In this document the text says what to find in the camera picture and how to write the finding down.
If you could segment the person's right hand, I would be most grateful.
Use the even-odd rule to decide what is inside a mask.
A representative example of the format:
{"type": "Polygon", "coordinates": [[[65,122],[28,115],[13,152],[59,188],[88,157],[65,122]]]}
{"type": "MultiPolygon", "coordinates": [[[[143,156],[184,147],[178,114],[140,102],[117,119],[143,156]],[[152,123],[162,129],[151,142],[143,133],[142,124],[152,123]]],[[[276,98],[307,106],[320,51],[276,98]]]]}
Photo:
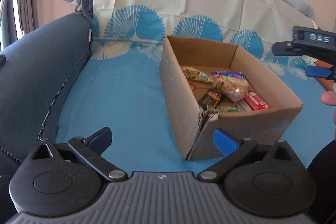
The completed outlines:
{"type": "Polygon", "coordinates": [[[333,91],[324,92],[321,95],[320,100],[325,105],[336,106],[336,95],[333,91]]]}

